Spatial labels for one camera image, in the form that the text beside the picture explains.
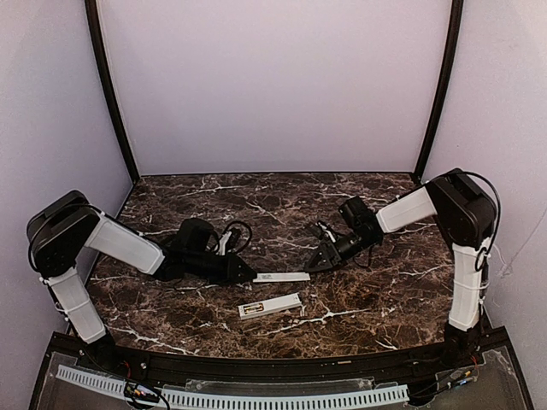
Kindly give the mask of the white remote control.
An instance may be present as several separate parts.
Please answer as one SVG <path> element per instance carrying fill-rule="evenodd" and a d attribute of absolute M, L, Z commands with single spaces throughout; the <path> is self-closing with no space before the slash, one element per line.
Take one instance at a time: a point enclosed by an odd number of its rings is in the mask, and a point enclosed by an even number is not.
<path fill-rule="evenodd" d="M 255 313 L 252 315 L 244 314 L 244 306 L 257 304 L 257 303 L 261 303 L 263 305 L 264 309 L 262 312 Z M 267 300 L 263 300 L 259 302 L 252 302 L 252 303 L 240 305 L 238 306 L 238 314 L 241 320 L 254 319 L 261 316 L 266 316 L 269 314 L 279 313 L 285 310 L 290 310 L 292 308 L 300 308 L 302 305 L 303 304 L 298 293 L 293 293 L 290 295 L 279 296 L 279 297 L 275 297 L 275 298 L 271 298 L 271 299 L 267 299 Z"/>

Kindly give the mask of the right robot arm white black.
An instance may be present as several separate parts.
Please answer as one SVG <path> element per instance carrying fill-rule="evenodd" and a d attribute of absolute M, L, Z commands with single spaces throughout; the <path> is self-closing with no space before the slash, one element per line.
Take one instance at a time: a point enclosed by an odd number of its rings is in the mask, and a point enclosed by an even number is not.
<path fill-rule="evenodd" d="M 479 349 L 484 299 L 489 285 L 488 258 L 501 219 L 501 200 L 487 194 L 480 175 L 455 168 L 421 184 L 378 211 L 353 196 L 338 212 L 350 228 L 339 235 L 319 220 L 311 229 L 319 246 L 304 265 L 307 273 L 341 267 L 365 249 L 382 243 L 386 234 L 434 217 L 454 255 L 453 296 L 444 327 L 441 362 L 453 366 Z"/>

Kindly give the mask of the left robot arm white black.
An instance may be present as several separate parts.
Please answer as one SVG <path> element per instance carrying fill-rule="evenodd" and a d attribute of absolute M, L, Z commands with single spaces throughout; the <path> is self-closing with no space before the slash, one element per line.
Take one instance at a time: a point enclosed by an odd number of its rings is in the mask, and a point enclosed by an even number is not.
<path fill-rule="evenodd" d="M 229 238 L 219 236 L 205 220 L 186 219 L 170 240 L 157 243 L 91 205 L 78 190 L 34 215 L 26 237 L 31 268 L 86 344 L 104 339 L 108 331 L 77 272 L 76 260 L 84 248 L 163 282 L 186 274 L 211 284 L 242 284 L 257 277 L 238 251 L 228 247 Z"/>

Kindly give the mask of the white battery cover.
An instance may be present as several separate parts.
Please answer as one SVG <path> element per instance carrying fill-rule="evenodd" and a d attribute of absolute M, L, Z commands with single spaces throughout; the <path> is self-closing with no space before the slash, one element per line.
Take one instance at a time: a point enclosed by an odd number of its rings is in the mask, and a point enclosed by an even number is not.
<path fill-rule="evenodd" d="M 306 282 L 310 280 L 310 275 L 306 272 L 263 272 L 258 273 L 253 283 L 287 283 L 287 282 Z"/>

